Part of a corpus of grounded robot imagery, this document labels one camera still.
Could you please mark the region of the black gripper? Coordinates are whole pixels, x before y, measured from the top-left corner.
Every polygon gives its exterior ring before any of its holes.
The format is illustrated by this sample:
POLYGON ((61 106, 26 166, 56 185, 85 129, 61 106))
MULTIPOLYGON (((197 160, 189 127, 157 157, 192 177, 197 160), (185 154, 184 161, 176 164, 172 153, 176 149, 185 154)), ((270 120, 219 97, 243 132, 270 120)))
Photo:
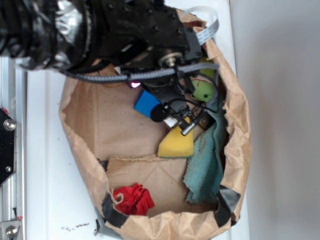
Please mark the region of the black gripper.
POLYGON ((182 67, 197 64, 201 46, 192 28, 184 26, 177 10, 164 4, 103 4, 100 8, 100 57, 120 67, 103 83, 140 83, 153 95, 191 94, 182 67))

